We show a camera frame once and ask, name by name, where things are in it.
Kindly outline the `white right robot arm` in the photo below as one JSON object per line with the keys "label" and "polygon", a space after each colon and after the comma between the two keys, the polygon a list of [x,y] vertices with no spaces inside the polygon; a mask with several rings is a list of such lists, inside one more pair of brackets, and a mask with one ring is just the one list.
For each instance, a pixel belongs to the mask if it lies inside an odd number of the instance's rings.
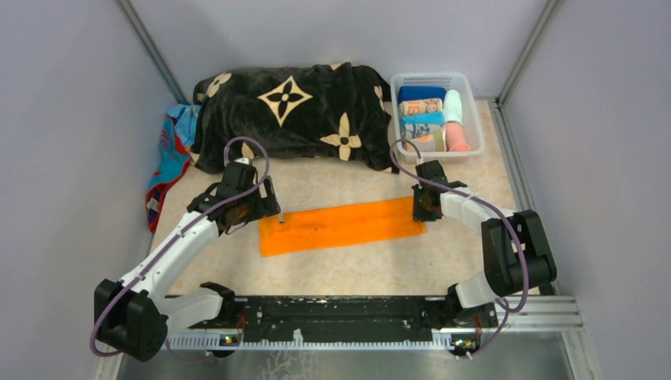
{"label": "white right robot arm", "polygon": [[448,289],[445,315],[455,326],[466,326],[477,306],[555,281],[557,267],[540,216],[533,210],[496,207],[465,183],[447,179],[441,164],[415,167],[413,219],[433,222],[448,217],[481,238],[483,269]]}

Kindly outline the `mint white rolled towel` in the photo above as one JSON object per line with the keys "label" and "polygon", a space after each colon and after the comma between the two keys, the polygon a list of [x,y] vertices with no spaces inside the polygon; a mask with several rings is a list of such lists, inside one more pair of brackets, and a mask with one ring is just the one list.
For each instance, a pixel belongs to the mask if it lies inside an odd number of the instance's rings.
{"label": "mint white rolled towel", "polygon": [[443,99],[443,120],[445,123],[463,124],[463,104],[460,93],[449,89]]}

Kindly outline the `beige orange rolled towel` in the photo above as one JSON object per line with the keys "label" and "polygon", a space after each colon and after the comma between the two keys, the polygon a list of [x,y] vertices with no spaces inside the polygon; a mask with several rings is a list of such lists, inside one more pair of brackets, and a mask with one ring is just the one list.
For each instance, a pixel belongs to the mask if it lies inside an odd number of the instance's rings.
{"label": "beige orange rolled towel", "polygon": [[413,116],[418,114],[442,112],[442,109],[443,101],[438,97],[401,101],[398,105],[398,112],[400,116]]}

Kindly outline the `dark blue rolled towel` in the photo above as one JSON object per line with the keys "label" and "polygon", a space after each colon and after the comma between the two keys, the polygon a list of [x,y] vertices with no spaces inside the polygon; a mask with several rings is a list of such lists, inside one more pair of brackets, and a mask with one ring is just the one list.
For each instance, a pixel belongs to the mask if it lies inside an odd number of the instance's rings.
{"label": "dark blue rolled towel", "polygon": [[442,101],[445,98],[446,93],[447,90],[443,87],[403,85],[400,87],[396,99],[399,103],[435,98]]}

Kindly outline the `orange green rolled towel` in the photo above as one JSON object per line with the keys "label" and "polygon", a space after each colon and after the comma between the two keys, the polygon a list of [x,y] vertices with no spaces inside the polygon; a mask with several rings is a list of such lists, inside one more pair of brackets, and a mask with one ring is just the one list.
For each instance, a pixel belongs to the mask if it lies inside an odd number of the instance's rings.
{"label": "orange green rolled towel", "polygon": [[446,152],[445,133],[443,131],[435,131],[429,135],[410,139],[404,143],[404,148],[410,151],[417,150],[421,153]]}

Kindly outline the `pink panda towel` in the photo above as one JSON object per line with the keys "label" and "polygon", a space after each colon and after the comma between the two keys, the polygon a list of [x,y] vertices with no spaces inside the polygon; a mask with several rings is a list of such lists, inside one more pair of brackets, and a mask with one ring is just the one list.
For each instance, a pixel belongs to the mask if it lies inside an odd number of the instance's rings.
{"label": "pink panda towel", "polygon": [[466,141],[464,128],[456,121],[445,123],[445,144],[450,152],[467,152],[472,150]]}

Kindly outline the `grey patterned rolled towel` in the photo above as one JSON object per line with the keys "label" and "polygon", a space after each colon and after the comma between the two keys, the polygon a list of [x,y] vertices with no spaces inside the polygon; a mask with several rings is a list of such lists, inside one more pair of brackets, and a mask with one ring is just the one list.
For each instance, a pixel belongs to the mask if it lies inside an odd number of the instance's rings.
{"label": "grey patterned rolled towel", "polygon": [[436,140],[445,139],[445,128],[439,123],[405,123],[400,126],[402,139],[419,139],[433,135]]}

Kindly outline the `red blue patterned towel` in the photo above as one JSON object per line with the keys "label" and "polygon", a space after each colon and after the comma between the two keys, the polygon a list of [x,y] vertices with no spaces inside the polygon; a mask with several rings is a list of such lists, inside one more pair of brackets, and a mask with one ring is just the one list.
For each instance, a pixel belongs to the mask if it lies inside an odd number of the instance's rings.
{"label": "red blue patterned towel", "polygon": [[169,189],[186,173],[195,141],[200,106],[178,104],[168,108],[158,141],[160,162],[146,190],[146,220],[154,233]]}

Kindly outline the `black floral blanket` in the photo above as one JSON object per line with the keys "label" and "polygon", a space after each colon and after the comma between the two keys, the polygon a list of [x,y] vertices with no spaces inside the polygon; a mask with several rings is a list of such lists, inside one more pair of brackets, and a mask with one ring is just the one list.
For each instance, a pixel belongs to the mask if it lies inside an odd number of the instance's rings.
{"label": "black floral blanket", "polygon": [[352,63],[257,67],[198,82],[200,107],[191,151],[205,173],[224,157],[337,158],[398,174],[389,144],[390,85]]}

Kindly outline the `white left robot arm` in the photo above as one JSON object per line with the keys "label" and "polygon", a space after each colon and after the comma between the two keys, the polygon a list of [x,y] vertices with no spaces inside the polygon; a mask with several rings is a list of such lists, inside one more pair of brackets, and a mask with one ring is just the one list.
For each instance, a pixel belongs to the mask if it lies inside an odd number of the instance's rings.
{"label": "white left robot arm", "polygon": [[206,282],[175,297],[168,292],[192,261],[235,226],[246,226],[279,215],[281,208],[271,177],[246,159],[226,165],[219,182],[211,184],[187,206],[168,237],[120,279],[102,280],[94,291],[91,352],[104,357],[98,343],[112,354],[140,361],[152,359],[169,339],[194,325],[211,321],[219,328],[241,319],[235,293]]}

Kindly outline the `light blue rolled towel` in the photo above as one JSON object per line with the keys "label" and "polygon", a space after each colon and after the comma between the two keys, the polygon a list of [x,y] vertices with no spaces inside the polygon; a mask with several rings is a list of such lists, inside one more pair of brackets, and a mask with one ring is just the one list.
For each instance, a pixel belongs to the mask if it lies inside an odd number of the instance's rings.
{"label": "light blue rolled towel", "polygon": [[445,122],[442,112],[428,112],[413,115],[406,115],[400,118],[400,125],[406,124],[437,124],[443,125]]}

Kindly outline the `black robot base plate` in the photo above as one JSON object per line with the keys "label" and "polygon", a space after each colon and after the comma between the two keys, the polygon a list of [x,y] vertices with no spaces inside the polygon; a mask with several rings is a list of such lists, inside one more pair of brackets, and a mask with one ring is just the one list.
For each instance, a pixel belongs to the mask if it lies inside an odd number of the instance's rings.
{"label": "black robot base plate", "polygon": [[245,343],[428,342],[441,329],[495,328],[489,303],[467,311],[443,296],[241,296],[201,328],[233,329]]}

